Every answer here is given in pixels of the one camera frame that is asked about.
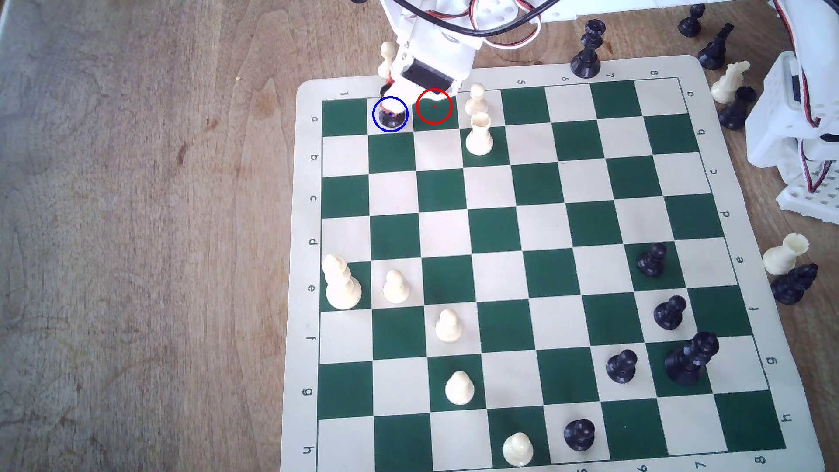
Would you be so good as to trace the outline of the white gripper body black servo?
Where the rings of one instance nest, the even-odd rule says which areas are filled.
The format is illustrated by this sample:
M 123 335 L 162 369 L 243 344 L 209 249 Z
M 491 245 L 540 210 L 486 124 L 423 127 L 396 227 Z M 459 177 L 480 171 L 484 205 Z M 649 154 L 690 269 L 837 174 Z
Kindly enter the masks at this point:
M 481 38 L 446 32 L 420 18 L 396 18 L 395 32 L 395 80 L 434 79 L 435 87 L 422 92 L 424 99 L 443 99 L 444 92 L 456 95 L 483 44 Z

